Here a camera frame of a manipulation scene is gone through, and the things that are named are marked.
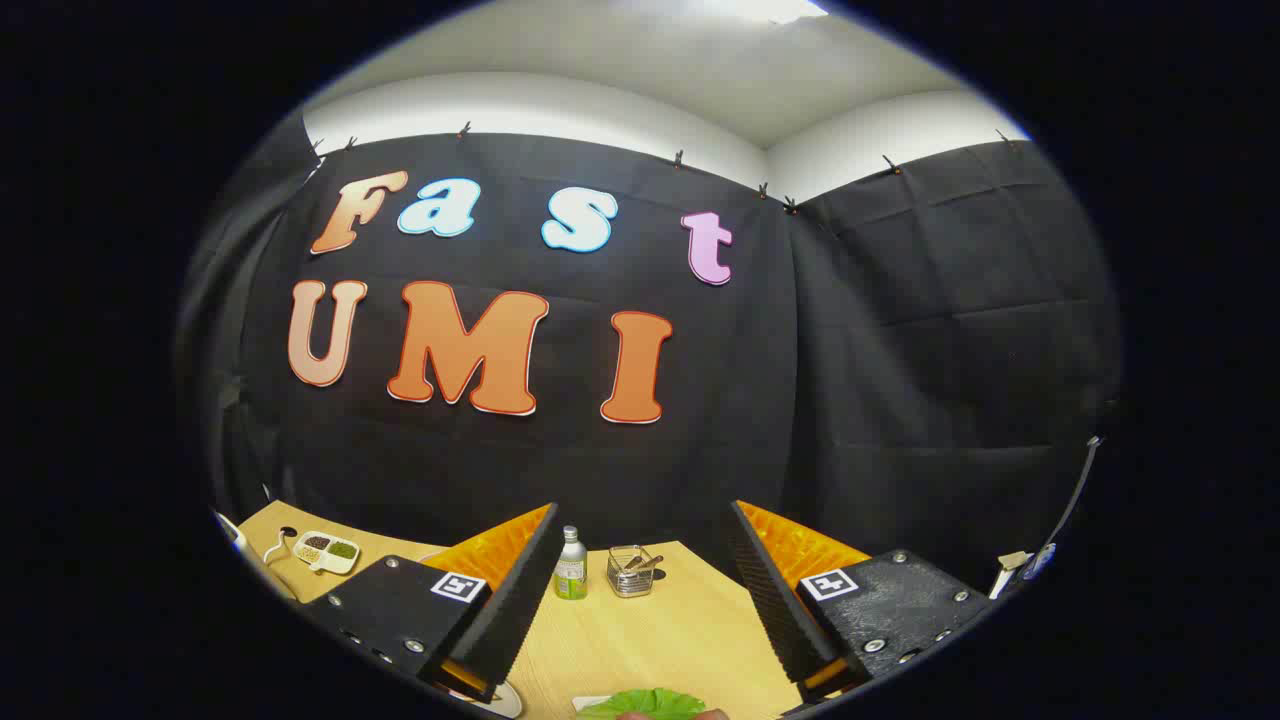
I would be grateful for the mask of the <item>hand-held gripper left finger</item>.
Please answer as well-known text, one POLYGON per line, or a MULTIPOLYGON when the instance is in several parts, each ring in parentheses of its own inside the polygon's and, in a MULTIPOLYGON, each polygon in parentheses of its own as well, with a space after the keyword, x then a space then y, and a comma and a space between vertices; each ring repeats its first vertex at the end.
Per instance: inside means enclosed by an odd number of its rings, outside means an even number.
POLYGON ((489 702, 561 556, 557 511, 545 503, 425 561, 387 555, 300 611, 393 673, 489 702))

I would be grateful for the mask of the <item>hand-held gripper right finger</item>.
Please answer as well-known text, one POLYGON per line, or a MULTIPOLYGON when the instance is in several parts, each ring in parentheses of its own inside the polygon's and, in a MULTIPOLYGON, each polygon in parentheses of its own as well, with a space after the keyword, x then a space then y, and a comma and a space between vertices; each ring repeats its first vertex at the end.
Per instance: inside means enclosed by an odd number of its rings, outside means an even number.
POLYGON ((739 574, 805 703, 896 673, 992 603, 910 550, 869 555, 741 500, 727 518, 739 574))

